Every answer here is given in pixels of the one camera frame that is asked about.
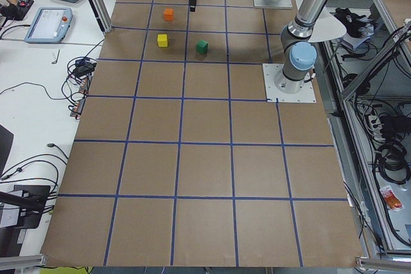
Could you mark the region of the person's hand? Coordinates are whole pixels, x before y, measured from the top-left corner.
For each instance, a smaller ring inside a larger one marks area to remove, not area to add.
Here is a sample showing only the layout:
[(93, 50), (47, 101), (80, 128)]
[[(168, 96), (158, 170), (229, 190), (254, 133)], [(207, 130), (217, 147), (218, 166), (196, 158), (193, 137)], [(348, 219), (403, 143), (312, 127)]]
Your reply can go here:
[(19, 16), (19, 11), (14, 4), (9, 4), (8, 6), (1, 5), (0, 14), (10, 19), (16, 19)]

